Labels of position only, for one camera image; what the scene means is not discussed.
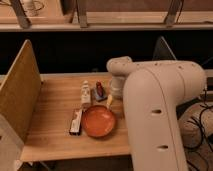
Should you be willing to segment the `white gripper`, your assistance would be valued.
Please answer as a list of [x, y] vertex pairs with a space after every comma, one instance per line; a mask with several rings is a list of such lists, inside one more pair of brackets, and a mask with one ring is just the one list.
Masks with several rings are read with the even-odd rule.
[[110, 109], [113, 97], [117, 99], [123, 98], [123, 87], [125, 83], [124, 77], [113, 76], [110, 80], [110, 93], [107, 98], [106, 107]]

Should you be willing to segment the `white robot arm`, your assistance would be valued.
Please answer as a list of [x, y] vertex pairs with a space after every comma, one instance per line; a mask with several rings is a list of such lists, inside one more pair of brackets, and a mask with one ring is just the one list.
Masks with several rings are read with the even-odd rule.
[[176, 107], [203, 92], [206, 74], [192, 61], [134, 62], [112, 58], [110, 90], [123, 96], [123, 108], [134, 171], [188, 171]]

